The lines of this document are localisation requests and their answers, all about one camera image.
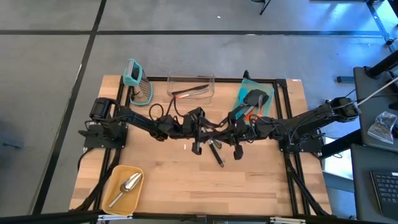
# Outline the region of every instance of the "metal scoop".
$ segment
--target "metal scoop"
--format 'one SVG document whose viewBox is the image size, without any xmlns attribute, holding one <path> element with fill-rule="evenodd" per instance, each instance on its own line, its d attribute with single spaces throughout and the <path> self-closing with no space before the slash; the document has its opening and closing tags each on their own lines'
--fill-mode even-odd
<svg viewBox="0 0 398 224">
<path fill-rule="evenodd" d="M 133 174 L 130 178 L 128 178 L 126 181 L 124 181 L 123 184 L 120 185 L 120 194 L 112 201 L 112 203 L 109 205 L 110 208 L 113 207 L 113 205 L 118 202 L 118 200 L 123 196 L 124 193 L 130 192 L 139 182 L 141 179 L 140 173 Z"/>
</svg>

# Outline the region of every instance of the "wooden tabletop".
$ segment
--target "wooden tabletop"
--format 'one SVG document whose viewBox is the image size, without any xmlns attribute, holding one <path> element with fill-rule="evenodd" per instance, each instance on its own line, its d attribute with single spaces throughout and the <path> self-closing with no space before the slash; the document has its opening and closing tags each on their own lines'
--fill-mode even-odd
<svg viewBox="0 0 398 224">
<path fill-rule="evenodd" d="M 120 76 L 105 75 L 99 96 L 116 98 L 119 79 Z M 152 102 L 160 103 L 167 109 L 170 97 L 166 94 L 166 82 L 152 84 Z M 301 81 L 287 80 L 287 86 L 293 115 L 307 111 Z M 240 83 L 216 83 L 211 103 L 200 105 L 205 110 L 206 118 L 219 123 L 226 117 L 233 107 L 239 87 Z M 282 90 L 279 91 L 286 118 Z M 177 101 L 180 113 L 197 106 Z M 131 109 L 147 116 L 149 106 L 132 105 Z M 153 110 L 155 115 L 160 115 L 160 109 Z M 170 114 L 174 115 L 175 111 L 172 109 Z M 275 100 L 271 104 L 269 116 L 277 117 Z M 233 158 L 234 148 L 223 144 L 218 151 L 224 161 L 223 168 L 218 165 L 206 144 L 202 144 L 201 156 L 194 155 L 191 152 L 192 142 L 192 139 L 158 142 L 149 133 L 134 126 L 129 127 L 120 164 L 140 167 L 144 171 L 145 181 L 136 212 L 292 215 L 283 154 L 279 151 L 277 141 L 266 139 L 252 144 L 241 143 L 244 155 L 238 161 Z M 70 208 L 79 206 L 93 190 L 100 175 L 103 155 L 104 149 L 94 149 L 83 158 Z M 311 154 L 300 155 L 306 186 L 322 208 L 330 213 L 319 160 Z M 295 187 L 298 210 L 303 213 L 300 191 Z"/>
</svg>

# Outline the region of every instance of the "transparent bin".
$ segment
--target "transparent bin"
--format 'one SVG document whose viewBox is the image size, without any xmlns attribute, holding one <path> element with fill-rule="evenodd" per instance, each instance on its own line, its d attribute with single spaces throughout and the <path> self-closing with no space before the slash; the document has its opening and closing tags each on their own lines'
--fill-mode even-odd
<svg viewBox="0 0 398 224">
<path fill-rule="evenodd" d="M 215 91 L 214 82 L 214 74 L 170 72 L 167 94 L 176 96 L 181 102 L 210 103 Z"/>
</svg>

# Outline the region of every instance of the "black desk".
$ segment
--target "black desk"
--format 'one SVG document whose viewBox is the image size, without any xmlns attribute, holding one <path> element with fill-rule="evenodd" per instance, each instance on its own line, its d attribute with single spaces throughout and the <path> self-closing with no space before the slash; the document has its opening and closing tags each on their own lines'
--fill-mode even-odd
<svg viewBox="0 0 398 224">
<path fill-rule="evenodd" d="M 384 86 L 389 79 L 387 73 L 382 74 L 377 80 L 368 77 L 365 74 L 365 69 L 362 67 L 354 68 L 354 79 L 355 79 L 355 89 L 357 99 L 362 99 L 380 87 Z M 377 95 L 388 95 L 393 94 L 392 90 L 387 87 L 380 91 Z M 359 116 L 359 123 L 361 125 L 361 137 L 363 144 L 367 146 L 377 147 L 380 149 L 387 149 L 390 151 L 398 152 L 398 139 L 394 139 L 394 144 L 388 144 L 386 142 L 380 141 L 368 135 L 368 129 L 374 124 L 374 119 L 381 113 L 388 111 L 392 114 L 398 115 L 398 111 L 391 110 L 388 108 L 390 103 L 398 101 L 398 97 L 380 97 L 370 99 L 367 102 L 361 104 L 359 108 L 362 114 Z"/>
<path fill-rule="evenodd" d="M 370 176 L 372 170 L 398 170 L 398 154 L 357 144 L 350 148 L 357 218 L 370 222 L 398 223 L 380 214 Z"/>
</svg>

